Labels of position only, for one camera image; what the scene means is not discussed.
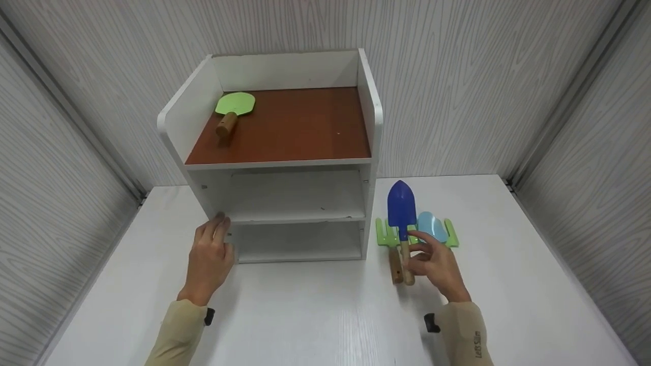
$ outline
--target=shelf compartment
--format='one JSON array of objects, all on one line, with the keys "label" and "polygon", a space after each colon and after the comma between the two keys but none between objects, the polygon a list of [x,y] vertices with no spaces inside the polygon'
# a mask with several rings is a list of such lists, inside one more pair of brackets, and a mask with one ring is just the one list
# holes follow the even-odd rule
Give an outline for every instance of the shelf compartment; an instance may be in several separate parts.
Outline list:
[{"label": "shelf compartment", "polygon": [[234,225],[363,221],[366,218],[358,170],[258,173],[194,171],[215,208]]},{"label": "shelf compartment", "polygon": [[359,223],[244,225],[232,229],[239,263],[361,259]]},{"label": "shelf compartment", "polygon": [[212,113],[186,160],[188,169],[370,161],[357,87],[249,92],[255,108],[238,118],[230,145],[219,146],[221,115]]}]

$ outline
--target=beige sleeve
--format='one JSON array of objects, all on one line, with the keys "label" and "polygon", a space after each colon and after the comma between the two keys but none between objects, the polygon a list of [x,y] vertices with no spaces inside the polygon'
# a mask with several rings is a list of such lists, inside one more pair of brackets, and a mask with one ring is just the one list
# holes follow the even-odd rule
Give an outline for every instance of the beige sleeve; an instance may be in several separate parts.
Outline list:
[{"label": "beige sleeve", "polygon": [[194,355],[208,308],[189,300],[170,304],[145,366],[187,366]]},{"label": "beige sleeve", "polygon": [[450,302],[436,313],[451,366],[492,366],[486,348],[486,326],[473,302]]}]

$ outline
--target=white shelf unit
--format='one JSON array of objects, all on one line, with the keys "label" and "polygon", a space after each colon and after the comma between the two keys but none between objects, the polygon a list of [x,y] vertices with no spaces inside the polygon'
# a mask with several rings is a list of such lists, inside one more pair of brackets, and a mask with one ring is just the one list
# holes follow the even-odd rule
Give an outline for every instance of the white shelf unit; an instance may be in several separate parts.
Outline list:
[{"label": "white shelf unit", "polygon": [[[224,92],[350,87],[368,157],[186,164]],[[163,108],[158,130],[206,215],[231,217],[238,262],[365,259],[382,107],[363,49],[209,55]]]}]

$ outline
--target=light blue scoop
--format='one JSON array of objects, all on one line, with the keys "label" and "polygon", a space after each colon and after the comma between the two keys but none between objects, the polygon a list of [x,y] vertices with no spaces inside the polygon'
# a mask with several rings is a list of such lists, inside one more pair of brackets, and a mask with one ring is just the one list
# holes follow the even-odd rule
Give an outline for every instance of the light blue scoop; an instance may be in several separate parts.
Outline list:
[{"label": "light blue scoop", "polygon": [[443,222],[435,218],[431,212],[425,211],[418,215],[418,230],[427,232],[441,243],[445,243],[448,240],[448,234],[443,226]]}]

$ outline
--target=hand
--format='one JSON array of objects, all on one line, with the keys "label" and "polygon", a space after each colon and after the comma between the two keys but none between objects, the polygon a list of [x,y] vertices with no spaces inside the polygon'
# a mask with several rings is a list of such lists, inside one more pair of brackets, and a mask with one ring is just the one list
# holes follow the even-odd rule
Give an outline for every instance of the hand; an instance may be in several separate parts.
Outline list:
[{"label": "hand", "polygon": [[187,264],[186,284],[177,300],[187,299],[197,306],[205,306],[226,281],[235,261],[233,246],[224,244],[229,227],[230,218],[225,218],[223,212],[197,227]]},{"label": "hand", "polygon": [[414,275],[426,275],[449,302],[469,302],[470,293],[465,288],[454,254],[450,248],[439,243],[422,231],[409,231],[425,243],[409,246],[410,251],[422,251],[408,259],[404,266]]}]

